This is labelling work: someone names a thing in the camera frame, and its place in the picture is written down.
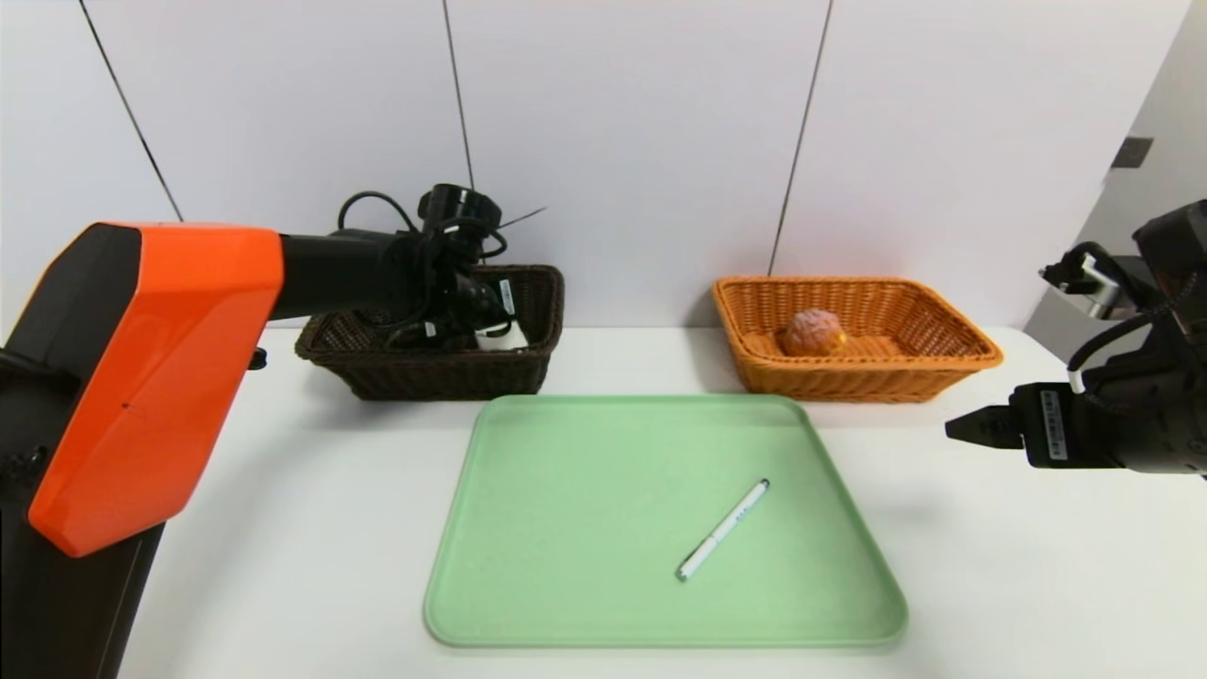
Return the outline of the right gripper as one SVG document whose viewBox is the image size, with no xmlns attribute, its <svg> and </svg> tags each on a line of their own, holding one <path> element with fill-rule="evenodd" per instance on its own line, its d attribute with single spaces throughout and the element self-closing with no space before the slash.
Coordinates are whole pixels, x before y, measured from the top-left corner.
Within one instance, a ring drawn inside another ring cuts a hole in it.
<svg viewBox="0 0 1207 679">
<path fill-rule="evenodd" d="M 1036 468 L 1205 474 L 1205 352 L 1193 357 L 1116 356 L 1085 374 L 1083 392 L 1025 384 L 1011 408 L 962 414 L 945 422 L 945 434 L 993 450 L 1026 447 Z"/>
</svg>

